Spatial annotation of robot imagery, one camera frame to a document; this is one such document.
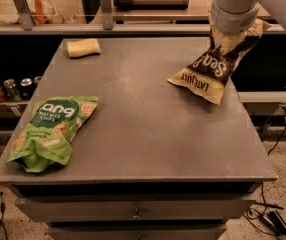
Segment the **brown Late July chip bag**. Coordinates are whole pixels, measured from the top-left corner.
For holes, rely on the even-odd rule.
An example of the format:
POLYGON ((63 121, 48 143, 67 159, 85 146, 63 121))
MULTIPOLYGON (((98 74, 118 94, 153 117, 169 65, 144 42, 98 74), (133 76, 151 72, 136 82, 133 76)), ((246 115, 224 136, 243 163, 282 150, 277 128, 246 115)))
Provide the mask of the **brown Late July chip bag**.
POLYGON ((208 50, 167 81, 176 86, 185 87, 207 101, 219 105, 230 75, 270 27, 271 24, 266 21, 256 19, 245 32, 226 35, 210 19, 208 50))

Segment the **middle metal shelf bracket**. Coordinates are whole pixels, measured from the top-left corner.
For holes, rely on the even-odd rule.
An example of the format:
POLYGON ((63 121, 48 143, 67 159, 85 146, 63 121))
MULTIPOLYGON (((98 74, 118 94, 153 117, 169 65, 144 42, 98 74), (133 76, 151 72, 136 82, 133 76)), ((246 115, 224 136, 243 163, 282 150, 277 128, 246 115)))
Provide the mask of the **middle metal shelf bracket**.
POLYGON ((113 29, 113 13, 111 0, 100 0, 102 25, 104 30, 113 29))

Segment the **silver soda can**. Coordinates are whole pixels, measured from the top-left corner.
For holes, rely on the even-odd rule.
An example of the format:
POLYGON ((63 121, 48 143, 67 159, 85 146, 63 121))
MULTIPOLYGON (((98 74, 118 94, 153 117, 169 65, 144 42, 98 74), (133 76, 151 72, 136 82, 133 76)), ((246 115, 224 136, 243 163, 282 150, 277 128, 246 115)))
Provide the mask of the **silver soda can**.
POLYGON ((7 79, 4 81, 4 87, 13 101, 19 102, 22 100, 19 90, 16 87, 14 79, 7 79))

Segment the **dark soda can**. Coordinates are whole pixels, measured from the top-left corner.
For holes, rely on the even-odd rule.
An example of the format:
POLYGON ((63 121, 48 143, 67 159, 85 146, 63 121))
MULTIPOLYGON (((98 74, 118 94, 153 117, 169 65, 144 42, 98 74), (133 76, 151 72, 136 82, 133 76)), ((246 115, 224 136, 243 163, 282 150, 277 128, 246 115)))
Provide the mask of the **dark soda can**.
POLYGON ((20 86, 23 94, 27 98, 31 98, 35 91, 35 85, 31 78, 24 78, 20 81, 20 86))
POLYGON ((34 78, 34 83, 35 83, 36 86, 38 86, 38 84, 40 83, 41 79, 42 79, 42 76, 36 76, 34 78))

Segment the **yellow sponge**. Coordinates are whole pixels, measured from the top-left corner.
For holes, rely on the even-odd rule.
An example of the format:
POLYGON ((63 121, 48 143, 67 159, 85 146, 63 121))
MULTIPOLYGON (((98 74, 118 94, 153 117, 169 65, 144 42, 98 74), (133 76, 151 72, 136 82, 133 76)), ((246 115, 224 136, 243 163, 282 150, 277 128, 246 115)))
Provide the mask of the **yellow sponge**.
POLYGON ((97 39, 69 41, 67 43, 67 52, 71 58, 78 58, 90 54, 99 54, 100 46, 97 39))

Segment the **left metal shelf bracket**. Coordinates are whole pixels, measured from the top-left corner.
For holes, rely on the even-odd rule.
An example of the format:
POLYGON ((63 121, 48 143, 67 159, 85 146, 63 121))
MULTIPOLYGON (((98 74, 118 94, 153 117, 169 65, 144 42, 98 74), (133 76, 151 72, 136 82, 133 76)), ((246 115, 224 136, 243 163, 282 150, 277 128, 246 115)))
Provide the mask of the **left metal shelf bracket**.
POLYGON ((13 0, 19 16, 19 23, 24 30, 32 30, 35 22, 31 16, 27 0, 13 0))

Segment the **green rice chip bag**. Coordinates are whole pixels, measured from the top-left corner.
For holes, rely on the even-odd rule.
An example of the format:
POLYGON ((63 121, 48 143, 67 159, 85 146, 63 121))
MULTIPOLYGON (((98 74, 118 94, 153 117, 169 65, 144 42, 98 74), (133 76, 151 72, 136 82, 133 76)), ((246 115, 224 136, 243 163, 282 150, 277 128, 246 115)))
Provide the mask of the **green rice chip bag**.
POLYGON ((52 164, 67 165, 71 142, 98 105, 95 96, 54 97, 38 102, 31 119, 12 144, 6 163, 41 173, 52 164))

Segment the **orange white plastic bag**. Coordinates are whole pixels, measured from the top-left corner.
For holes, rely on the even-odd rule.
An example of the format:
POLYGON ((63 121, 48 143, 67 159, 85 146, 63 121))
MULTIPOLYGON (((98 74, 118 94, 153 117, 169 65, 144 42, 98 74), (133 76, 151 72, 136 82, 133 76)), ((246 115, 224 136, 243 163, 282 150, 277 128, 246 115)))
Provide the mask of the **orange white plastic bag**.
MULTIPOLYGON (((36 24, 62 24, 64 16, 49 2, 26 0, 36 24)), ((13 0, 0 0, 0 25, 18 24, 19 14, 13 0)))

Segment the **grey drawer cabinet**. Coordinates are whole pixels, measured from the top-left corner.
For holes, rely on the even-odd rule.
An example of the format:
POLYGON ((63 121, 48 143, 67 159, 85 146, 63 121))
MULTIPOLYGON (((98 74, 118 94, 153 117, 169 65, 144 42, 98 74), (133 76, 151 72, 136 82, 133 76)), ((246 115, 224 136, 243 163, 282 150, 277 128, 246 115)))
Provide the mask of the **grey drawer cabinet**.
POLYGON ((218 240, 252 193, 19 197, 16 207, 48 225, 53 240, 218 240), (138 209, 141 220, 133 220, 138 209))

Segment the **far dark soda can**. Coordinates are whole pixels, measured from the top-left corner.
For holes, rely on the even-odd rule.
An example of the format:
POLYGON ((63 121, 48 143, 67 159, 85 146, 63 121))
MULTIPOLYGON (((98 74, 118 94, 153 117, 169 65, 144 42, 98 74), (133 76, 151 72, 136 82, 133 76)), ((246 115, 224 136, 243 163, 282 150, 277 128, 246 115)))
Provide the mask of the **far dark soda can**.
POLYGON ((41 79, 42 79, 42 76, 36 76, 34 78, 34 83, 35 83, 36 86, 38 86, 38 84, 40 83, 41 79))

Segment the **black power adapter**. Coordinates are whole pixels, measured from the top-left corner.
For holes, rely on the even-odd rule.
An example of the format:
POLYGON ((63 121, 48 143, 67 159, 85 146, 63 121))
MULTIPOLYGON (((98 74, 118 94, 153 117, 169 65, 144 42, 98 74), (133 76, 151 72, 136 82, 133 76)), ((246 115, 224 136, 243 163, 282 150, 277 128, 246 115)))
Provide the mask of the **black power adapter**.
POLYGON ((244 214, 245 219, 259 232, 268 235, 268 232, 257 227, 253 221, 259 220, 263 223, 269 230, 271 230, 270 235, 279 237, 286 237, 286 222, 280 215, 279 211, 283 210, 283 207, 278 205, 265 203, 265 202, 255 202, 255 205, 264 208, 263 211, 257 210, 255 207, 249 208, 244 214))

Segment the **metal shelf bracket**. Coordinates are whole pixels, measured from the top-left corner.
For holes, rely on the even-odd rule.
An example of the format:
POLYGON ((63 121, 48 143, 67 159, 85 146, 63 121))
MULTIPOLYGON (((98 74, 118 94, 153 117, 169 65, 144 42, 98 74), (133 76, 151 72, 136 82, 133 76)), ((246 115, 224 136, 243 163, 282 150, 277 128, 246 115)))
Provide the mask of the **metal shelf bracket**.
POLYGON ((19 23, 24 30, 32 30, 35 22, 31 16, 27 0, 13 0, 19 16, 19 23))
POLYGON ((113 29, 113 13, 111 0, 100 0, 102 25, 104 30, 113 29))

